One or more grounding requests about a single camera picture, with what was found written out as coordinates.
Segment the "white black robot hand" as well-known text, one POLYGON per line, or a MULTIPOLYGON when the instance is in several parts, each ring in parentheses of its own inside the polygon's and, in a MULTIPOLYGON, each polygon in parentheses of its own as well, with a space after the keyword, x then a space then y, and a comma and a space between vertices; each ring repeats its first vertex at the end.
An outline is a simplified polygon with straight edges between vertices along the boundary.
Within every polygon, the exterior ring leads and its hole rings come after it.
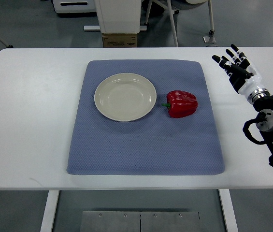
POLYGON ((226 49, 229 58, 213 55, 212 59, 229 77, 229 82, 236 93, 245 96, 250 104, 262 97, 270 96, 262 84, 262 76, 245 53, 232 44, 226 49))

